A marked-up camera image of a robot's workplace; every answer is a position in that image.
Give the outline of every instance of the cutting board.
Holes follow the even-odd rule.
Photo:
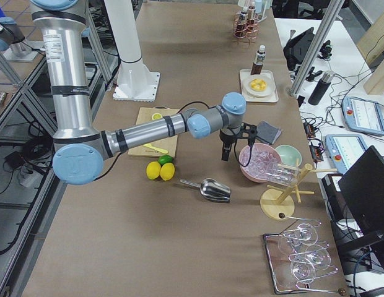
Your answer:
[[[170,108],[148,108],[141,107],[138,112],[138,117],[136,124],[142,124],[149,121],[152,121],[152,115],[154,113],[160,113],[162,116],[171,116],[176,114],[178,109],[170,109]],[[158,141],[153,141],[151,144],[154,147],[159,147],[161,149],[168,150],[168,155],[175,157],[175,149],[177,147],[177,137],[173,136],[171,138],[165,138]],[[129,149],[129,155],[131,156],[140,156],[140,157],[160,157],[163,156],[164,153],[160,153],[156,150],[153,150],[148,147],[143,147],[142,145],[139,147],[134,147]]]

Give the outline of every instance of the black monitor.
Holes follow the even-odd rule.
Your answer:
[[[339,188],[364,235],[355,239],[355,248],[370,246],[384,270],[384,159],[374,146],[344,174]]]

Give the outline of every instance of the bottle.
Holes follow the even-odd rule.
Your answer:
[[[324,72],[323,76],[318,81],[315,89],[313,90],[313,93],[309,97],[309,104],[317,105],[320,102],[321,98],[323,98],[323,95],[327,91],[329,85],[331,85],[331,81],[334,76],[335,72],[333,71]]]
[[[255,23],[255,1],[247,9],[247,28]]]
[[[246,35],[246,27],[247,27],[247,10],[248,7],[243,7],[242,11],[239,14],[239,20],[237,21],[235,36],[236,37],[244,37]]]
[[[253,62],[253,67],[251,68],[251,75],[254,74],[261,74],[262,66],[264,64],[266,53],[265,53],[265,46],[260,45],[259,50],[255,54],[255,59]]]

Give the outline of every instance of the metal scoop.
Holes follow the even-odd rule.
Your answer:
[[[180,179],[180,182],[189,186],[198,187],[204,198],[213,202],[230,202],[230,188],[215,179],[206,178],[200,184]]]

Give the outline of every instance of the white device with blue border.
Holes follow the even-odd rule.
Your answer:
[[[342,102],[345,123],[350,130],[384,136],[384,120],[375,101],[345,97]]]
[[[368,148],[364,139],[357,134],[327,135],[326,146],[336,169],[342,174],[345,174]]]

